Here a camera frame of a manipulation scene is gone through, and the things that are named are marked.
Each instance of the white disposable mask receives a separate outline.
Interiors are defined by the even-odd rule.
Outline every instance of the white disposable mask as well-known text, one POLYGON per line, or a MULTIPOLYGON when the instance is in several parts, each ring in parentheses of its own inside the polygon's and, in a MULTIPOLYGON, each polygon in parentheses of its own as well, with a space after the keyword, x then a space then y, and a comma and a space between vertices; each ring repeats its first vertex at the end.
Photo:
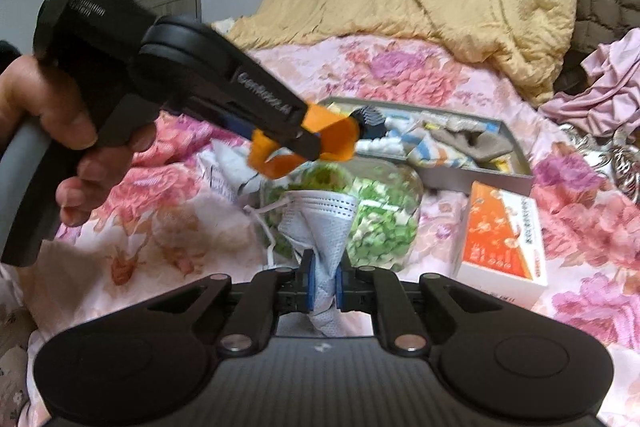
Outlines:
POLYGON ((289 241, 298 260, 309 248, 316 256, 314 310, 309 318, 327 336, 342 336, 339 313, 334 306, 334 276, 347 246, 358 198, 326 190, 290 190, 268 206, 259 209, 246 206, 244 209, 257 218, 269 237, 268 267, 275 266, 275 239, 259 214, 281 206, 285 208, 278 231, 289 241))

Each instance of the floral bedsheet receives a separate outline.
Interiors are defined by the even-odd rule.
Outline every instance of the floral bedsheet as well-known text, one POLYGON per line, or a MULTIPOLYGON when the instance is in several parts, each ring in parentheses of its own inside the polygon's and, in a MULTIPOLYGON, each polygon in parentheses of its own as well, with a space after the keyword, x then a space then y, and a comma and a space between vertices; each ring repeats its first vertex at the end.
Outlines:
MULTIPOLYGON (((615 380, 600 411, 611 427, 640 426, 640 212, 591 169, 555 124, 518 97, 507 78, 472 68, 422 41, 373 36, 281 46, 255 57, 304 97, 330 95, 445 107, 504 120, 534 166, 550 285, 535 311, 594 335, 607 346, 615 380)), ((38 263, 15 273, 43 341, 82 321, 223 271, 249 280, 264 263, 252 223, 234 205, 222 171, 205 183, 198 152, 237 137, 188 118, 162 115, 158 141, 82 229, 63 229, 38 263)), ((429 193, 402 279, 448 275, 466 196, 429 193)), ((353 317, 353 332, 367 331, 353 317)), ((29 382, 21 426, 46 411, 29 382)))

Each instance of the mask ear loop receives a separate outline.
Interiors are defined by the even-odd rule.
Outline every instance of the mask ear loop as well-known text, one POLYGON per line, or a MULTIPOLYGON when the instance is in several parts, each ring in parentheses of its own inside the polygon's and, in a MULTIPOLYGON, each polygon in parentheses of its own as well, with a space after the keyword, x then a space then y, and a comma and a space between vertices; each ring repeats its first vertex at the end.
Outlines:
POLYGON ((271 229, 268 227, 266 221, 260 214, 265 214, 270 210, 278 208, 280 206, 284 206, 287 203, 291 202, 291 198, 288 195, 283 196, 278 201, 274 203, 268 204, 267 206, 263 206, 262 208, 254 208, 246 204, 243 208, 245 212, 251 214, 251 216, 260 224, 267 238, 269 239, 269 246, 267 247, 267 267, 271 269, 276 266, 275 260, 273 258, 273 249, 276 247, 276 240, 273 237, 273 233, 271 233, 271 229))

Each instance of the finger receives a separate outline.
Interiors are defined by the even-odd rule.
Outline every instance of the finger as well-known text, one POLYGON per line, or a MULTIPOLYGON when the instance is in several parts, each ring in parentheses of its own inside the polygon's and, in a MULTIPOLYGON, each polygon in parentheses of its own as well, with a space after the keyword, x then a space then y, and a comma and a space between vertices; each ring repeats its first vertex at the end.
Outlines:
POLYGON ((90 150, 78 164, 78 177, 111 188, 122 181, 132 159, 133 151, 126 146, 90 150))
POLYGON ((91 212, 65 206, 60 209, 60 221, 68 227, 84 225, 91 217, 91 212))
POLYGON ((91 212, 109 197, 111 188, 102 187, 78 177, 63 181, 56 190, 56 202, 62 208, 91 212))
POLYGON ((0 144, 10 140, 25 112, 39 116, 44 130, 71 149, 86 149, 97 139, 75 81, 27 55, 0 75, 0 144))
POLYGON ((150 123, 133 131, 129 140, 129 148, 133 152, 145 152, 156 140, 156 124, 150 123))

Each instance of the metal screw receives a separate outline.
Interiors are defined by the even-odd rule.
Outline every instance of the metal screw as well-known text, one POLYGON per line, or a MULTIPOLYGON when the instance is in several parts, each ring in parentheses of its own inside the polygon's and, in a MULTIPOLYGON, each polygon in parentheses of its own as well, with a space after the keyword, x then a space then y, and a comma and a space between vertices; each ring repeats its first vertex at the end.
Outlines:
POLYGON ((419 351, 427 345, 427 341, 420 335, 400 335, 394 341, 398 349, 403 351, 419 351))
POLYGON ((220 340, 220 346, 225 349, 237 353, 238 351, 246 351, 252 345, 251 339, 242 334, 227 335, 220 340))

